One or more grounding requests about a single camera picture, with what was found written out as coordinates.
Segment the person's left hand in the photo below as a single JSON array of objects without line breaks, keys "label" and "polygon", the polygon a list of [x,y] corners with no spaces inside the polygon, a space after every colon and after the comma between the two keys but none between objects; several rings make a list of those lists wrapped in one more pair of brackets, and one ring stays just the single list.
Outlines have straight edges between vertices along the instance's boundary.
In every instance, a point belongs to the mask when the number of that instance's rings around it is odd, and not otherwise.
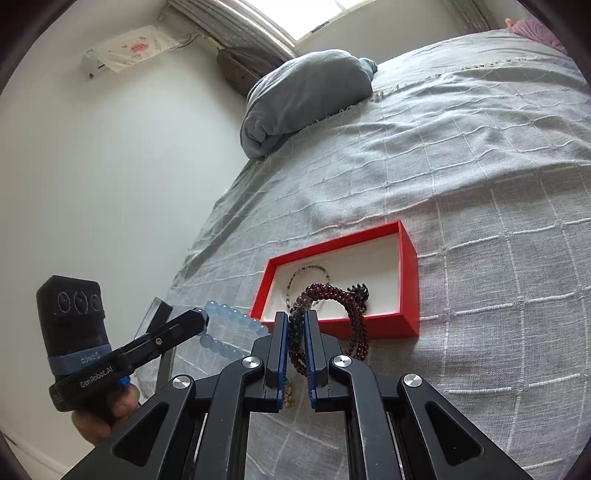
[{"label": "person's left hand", "polygon": [[75,429],[84,440],[93,446],[108,439],[140,407],[140,392],[133,384],[113,392],[101,403],[106,408],[106,417],[95,412],[76,410],[71,414]]}]

